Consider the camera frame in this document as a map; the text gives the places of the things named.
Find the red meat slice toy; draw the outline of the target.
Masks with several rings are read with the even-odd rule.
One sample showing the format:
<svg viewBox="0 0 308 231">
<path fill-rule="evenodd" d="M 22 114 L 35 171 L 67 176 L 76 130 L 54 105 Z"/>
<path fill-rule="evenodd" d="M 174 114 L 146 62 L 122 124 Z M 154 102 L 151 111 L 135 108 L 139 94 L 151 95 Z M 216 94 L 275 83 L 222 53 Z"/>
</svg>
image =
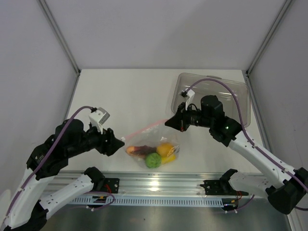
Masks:
<svg viewBox="0 0 308 231">
<path fill-rule="evenodd" d="M 156 148 L 151 146 L 129 146 L 126 149 L 126 153 L 129 155 L 135 155 L 135 156 L 146 156 L 151 153 L 155 153 Z"/>
</svg>

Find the yellow lemon toy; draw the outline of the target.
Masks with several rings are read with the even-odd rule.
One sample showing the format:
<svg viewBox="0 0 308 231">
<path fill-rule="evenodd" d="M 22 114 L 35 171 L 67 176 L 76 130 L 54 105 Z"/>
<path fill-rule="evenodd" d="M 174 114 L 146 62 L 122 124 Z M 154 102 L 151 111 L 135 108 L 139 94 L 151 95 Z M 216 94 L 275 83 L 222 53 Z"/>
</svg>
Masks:
<svg viewBox="0 0 308 231">
<path fill-rule="evenodd" d="M 171 143 L 162 143 L 156 148 L 161 157 L 168 157 L 174 153 L 174 146 Z"/>
</svg>

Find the clear zip top bag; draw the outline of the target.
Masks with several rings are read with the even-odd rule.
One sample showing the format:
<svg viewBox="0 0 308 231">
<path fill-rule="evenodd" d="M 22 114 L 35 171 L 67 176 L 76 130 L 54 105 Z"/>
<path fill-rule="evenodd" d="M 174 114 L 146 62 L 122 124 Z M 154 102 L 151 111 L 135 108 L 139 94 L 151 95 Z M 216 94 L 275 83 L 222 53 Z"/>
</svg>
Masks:
<svg viewBox="0 0 308 231">
<path fill-rule="evenodd" d="M 178 159 L 180 152 L 180 141 L 178 139 L 177 133 L 170 127 L 165 126 L 165 119 L 154 122 L 138 131 L 135 131 L 127 136 L 121 138 L 121 140 L 125 143 L 124 151 L 126 153 L 126 149 L 129 146 L 151 146 L 157 148 L 162 143 L 171 143 L 174 146 L 174 153 L 176 155 L 176 160 Z M 162 166 L 169 165 L 170 163 L 176 161 L 172 161 L 170 163 L 164 164 L 158 168 L 148 168 L 145 165 L 146 156 L 135 156 L 129 155 L 140 167 L 144 169 L 158 169 Z"/>
</svg>

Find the green guava toy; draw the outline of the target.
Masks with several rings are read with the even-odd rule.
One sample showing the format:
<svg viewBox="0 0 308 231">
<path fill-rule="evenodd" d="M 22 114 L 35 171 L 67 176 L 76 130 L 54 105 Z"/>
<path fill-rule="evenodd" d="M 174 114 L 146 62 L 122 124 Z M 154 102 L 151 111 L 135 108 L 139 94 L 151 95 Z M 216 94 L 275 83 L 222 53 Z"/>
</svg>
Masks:
<svg viewBox="0 0 308 231">
<path fill-rule="evenodd" d="M 145 165 L 148 168 L 158 168 L 161 166 L 162 157 L 158 153 L 151 153 L 145 158 Z"/>
</svg>

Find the yellow mango toy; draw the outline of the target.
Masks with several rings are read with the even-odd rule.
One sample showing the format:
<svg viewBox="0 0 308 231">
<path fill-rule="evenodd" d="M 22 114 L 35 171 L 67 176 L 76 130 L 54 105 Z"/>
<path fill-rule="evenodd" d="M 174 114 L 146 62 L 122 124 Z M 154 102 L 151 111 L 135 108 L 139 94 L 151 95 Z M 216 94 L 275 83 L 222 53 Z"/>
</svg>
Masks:
<svg viewBox="0 0 308 231">
<path fill-rule="evenodd" d="M 172 154 L 170 156 L 166 156 L 166 157 L 162 157 L 161 159 L 161 164 L 164 165 L 164 164 L 167 164 L 167 163 L 170 163 L 174 160 L 176 160 L 176 155 L 175 154 Z"/>
</svg>

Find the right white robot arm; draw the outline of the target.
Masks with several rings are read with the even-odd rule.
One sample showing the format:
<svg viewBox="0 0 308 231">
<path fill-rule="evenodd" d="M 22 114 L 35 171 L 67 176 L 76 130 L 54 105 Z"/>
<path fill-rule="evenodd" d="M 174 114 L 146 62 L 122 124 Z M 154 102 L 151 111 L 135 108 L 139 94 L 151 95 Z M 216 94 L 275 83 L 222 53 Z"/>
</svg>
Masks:
<svg viewBox="0 0 308 231">
<path fill-rule="evenodd" d="M 225 194 L 251 193 L 267 199 L 277 211 L 288 215 L 308 193 L 307 170 L 295 169 L 253 141 L 240 123 L 225 116 L 217 96 L 204 96 L 201 108 L 196 110 L 181 103 L 165 125 L 180 132 L 189 126 L 208 128 L 213 139 L 243 156 L 263 174 L 254 177 L 229 169 L 220 178 L 219 187 Z"/>
</svg>

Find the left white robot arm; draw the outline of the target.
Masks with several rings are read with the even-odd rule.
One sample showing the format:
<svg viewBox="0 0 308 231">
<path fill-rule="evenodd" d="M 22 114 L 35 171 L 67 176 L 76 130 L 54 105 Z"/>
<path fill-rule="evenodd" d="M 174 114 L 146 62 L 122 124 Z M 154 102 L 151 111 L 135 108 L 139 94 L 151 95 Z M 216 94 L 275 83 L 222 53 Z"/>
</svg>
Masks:
<svg viewBox="0 0 308 231">
<path fill-rule="evenodd" d="M 103 191 L 105 176 L 98 168 L 89 167 L 74 182 L 49 196 L 42 196 L 48 184 L 68 165 L 69 158 L 93 149 L 111 156 L 124 145 L 111 128 L 99 132 L 90 126 L 85 131 L 84 124 L 78 119 L 64 121 L 31 153 L 20 189 L 13 196 L 2 229 L 39 231 L 53 214 L 76 197 Z"/>
</svg>

